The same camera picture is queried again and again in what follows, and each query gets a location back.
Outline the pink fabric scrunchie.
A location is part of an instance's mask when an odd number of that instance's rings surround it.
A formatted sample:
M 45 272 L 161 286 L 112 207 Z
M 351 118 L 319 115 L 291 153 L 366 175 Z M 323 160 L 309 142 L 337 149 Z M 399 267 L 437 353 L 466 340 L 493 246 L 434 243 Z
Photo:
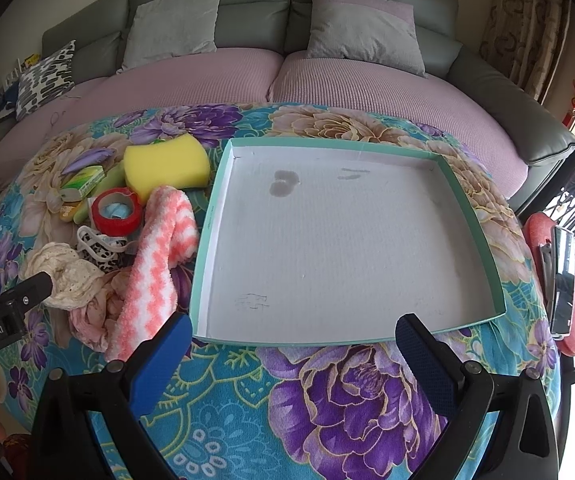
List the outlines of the pink fabric scrunchie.
M 95 352 L 104 353 L 109 339 L 124 307 L 124 297 L 131 268 L 106 274 L 101 279 L 100 290 L 86 304 L 86 307 L 69 313 L 69 327 L 74 338 Z

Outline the cream lace scrunchie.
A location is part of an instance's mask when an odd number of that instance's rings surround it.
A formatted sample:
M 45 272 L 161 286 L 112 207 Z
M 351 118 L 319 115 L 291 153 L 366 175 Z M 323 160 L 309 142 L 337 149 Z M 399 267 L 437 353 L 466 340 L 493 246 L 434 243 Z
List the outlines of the cream lace scrunchie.
M 28 252 L 19 277 L 25 280 L 41 272 L 48 274 L 52 283 L 51 295 L 43 300 L 49 308 L 80 309 L 107 292 L 107 275 L 65 243 L 51 242 Z

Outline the leopard print scrunchie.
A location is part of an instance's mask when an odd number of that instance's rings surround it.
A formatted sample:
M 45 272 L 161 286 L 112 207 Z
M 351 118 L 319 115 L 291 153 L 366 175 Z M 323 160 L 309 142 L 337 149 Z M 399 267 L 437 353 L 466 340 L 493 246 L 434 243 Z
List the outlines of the leopard print scrunchie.
M 77 231 L 78 255 L 104 273 L 116 271 L 124 266 L 129 246 L 130 240 L 127 237 L 108 236 L 89 226 L 79 226 Z

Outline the green tissue pack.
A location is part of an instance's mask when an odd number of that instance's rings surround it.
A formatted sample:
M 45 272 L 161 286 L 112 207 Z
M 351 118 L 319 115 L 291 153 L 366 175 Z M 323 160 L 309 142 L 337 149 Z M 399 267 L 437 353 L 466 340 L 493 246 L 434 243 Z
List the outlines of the green tissue pack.
M 88 196 L 104 179 L 105 171 L 100 165 L 79 170 L 60 188 L 60 198 L 65 203 L 78 203 Z

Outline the red tape roll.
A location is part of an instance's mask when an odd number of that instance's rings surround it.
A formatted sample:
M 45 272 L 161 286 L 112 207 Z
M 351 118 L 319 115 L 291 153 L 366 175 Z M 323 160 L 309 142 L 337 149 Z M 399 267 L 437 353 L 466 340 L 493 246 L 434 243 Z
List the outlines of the red tape roll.
M 143 207 L 130 188 L 111 188 L 94 198 L 90 213 L 97 231 L 127 237 L 141 226 Z

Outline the pink white fuzzy sock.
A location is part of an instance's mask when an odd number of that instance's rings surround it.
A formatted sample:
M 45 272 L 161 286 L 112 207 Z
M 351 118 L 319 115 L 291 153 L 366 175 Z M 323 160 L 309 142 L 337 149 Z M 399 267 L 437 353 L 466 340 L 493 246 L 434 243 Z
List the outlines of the pink white fuzzy sock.
M 105 351 L 106 361 L 126 361 L 152 339 L 178 307 L 171 270 L 191 260 L 198 227 L 188 196 L 169 185 L 150 193 L 138 252 L 131 266 L 124 305 Z

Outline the purple wet wipes pack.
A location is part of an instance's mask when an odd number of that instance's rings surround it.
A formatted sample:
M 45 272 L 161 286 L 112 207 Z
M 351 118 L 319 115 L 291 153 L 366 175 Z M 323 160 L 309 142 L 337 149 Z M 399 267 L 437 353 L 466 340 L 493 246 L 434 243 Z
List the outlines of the purple wet wipes pack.
M 62 170 L 62 175 L 75 174 L 89 166 L 101 165 L 106 159 L 115 155 L 113 148 L 92 148 L 78 156 L 73 162 Z

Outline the yellow sponge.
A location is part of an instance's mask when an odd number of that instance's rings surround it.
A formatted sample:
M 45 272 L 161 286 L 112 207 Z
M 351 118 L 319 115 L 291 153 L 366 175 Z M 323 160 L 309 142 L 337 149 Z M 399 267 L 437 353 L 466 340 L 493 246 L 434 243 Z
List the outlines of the yellow sponge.
M 145 205 L 160 186 L 206 188 L 210 161 L 205 148 L 185 133 L 165 142 L 130 145 L 124 150 L 124 180 Z

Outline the green microfiber cloth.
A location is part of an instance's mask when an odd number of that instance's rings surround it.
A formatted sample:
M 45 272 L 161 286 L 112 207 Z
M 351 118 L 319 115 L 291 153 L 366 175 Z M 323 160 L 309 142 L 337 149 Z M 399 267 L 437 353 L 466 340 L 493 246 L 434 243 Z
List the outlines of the green microfiber cloth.
M 118 162 L 114 167 L 110 168 L 105 177 L 100 183 L 91 191 L 91 193 L 82 200 L 82 204 L 74 213 L 74 224 L 81 226 L 89 218 L 89 209 L 92 198 L 101 195 L 102 193 L 110 190 L 111 188 L 123 188 L 126 185 L 124 180 L 124 162 Z

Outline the red plastic stool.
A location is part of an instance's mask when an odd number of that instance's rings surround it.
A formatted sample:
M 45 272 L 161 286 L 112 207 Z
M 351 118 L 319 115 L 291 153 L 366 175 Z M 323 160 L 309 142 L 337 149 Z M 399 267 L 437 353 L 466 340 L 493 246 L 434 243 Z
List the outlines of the red plastic stool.
M 536 266 L 549 329 L 565 356 L 575 356 L 575 238 L 543 212 L 532 214 L 523 233 Z

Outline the teal white shallow box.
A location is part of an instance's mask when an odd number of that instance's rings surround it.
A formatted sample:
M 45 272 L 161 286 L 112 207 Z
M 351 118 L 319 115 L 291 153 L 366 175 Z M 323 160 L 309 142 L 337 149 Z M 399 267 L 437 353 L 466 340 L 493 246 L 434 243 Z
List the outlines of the teal white shallow box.
M 507 307 L 475 210 L 438 154 L 387 144 L 226 144 L 196 257 L 197 338 L 368 344 L 413 313 L 434 333 Z

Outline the grey cushion left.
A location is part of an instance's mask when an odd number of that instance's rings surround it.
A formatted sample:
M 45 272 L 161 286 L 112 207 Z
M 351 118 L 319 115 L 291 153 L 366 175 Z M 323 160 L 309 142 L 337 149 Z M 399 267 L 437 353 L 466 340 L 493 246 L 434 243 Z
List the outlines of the grey cushion left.
M 138 6 L 119 73 L 147 64 L 211 53 L 220 0 L 153 0 Z

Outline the pink sofa seat cover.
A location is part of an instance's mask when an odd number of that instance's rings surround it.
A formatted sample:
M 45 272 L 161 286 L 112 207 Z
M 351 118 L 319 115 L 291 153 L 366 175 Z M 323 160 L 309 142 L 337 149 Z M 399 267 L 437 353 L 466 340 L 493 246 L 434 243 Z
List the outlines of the pink sofa seat cover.
M 468 148 L 505 197 L 527 179 L 527 165 L 499 122 L 447 80 L 359 61 L 306 58 L 301 52 L 282 58 L 269 50 L 229 48 L 77 84 L 3 131 L 0 190 L 67 128 L 149 107 L 254 102 L 342 107 L 421 122 Z

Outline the grey sofa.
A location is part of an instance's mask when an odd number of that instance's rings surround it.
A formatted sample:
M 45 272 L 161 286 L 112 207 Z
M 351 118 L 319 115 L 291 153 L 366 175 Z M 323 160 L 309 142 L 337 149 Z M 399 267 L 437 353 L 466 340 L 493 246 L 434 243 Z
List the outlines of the grey sofa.
M 97 0 L 43 37 L 77 41 L 81 99 L 57 130 L 149 106 L 305 103 L 382 113 L 446 131 L 518 205 L 575 150 L 545 108 L 455 39 L 457 0 L 220 0 L 216 51 L 127 69 L 158 0 Z

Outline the patterned brown curtain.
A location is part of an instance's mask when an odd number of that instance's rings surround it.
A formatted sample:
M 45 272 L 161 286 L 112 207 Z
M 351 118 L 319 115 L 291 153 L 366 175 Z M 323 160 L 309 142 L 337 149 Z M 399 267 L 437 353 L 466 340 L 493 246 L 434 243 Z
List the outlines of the patterned brown curtain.
M 564 50 L 571 6 L 571 0 L 493 0 L 479 55 L 543 102 Z

